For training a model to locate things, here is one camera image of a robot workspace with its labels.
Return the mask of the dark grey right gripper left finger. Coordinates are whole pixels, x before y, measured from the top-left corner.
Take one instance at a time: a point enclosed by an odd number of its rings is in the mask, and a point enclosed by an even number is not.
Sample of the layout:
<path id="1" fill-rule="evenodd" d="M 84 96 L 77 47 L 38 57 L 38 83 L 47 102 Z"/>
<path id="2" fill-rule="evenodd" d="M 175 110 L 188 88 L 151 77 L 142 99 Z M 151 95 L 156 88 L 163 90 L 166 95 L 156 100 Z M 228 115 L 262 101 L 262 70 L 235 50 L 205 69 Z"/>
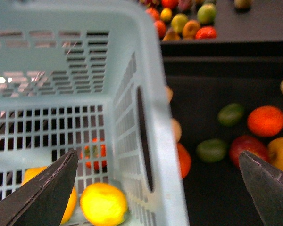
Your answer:
<path id="1" fill-rule="evenodd" d="M 0 201 L 0 226 L 58 226 L 75 183 L 77 151 L 69 150 Z"/>

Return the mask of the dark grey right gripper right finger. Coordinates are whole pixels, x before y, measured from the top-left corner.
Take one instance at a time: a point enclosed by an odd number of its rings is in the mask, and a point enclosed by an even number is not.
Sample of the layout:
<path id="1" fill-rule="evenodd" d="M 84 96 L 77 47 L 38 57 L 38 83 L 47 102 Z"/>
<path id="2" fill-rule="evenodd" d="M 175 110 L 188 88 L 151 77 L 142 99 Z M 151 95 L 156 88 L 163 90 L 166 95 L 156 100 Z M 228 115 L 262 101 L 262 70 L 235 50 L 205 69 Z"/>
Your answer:
<path id="1" fill-rule="evenodd" d="M 266 226 L 283 226 L 283 171 L 249 151 L 239 156 L 245 186 Z"/>

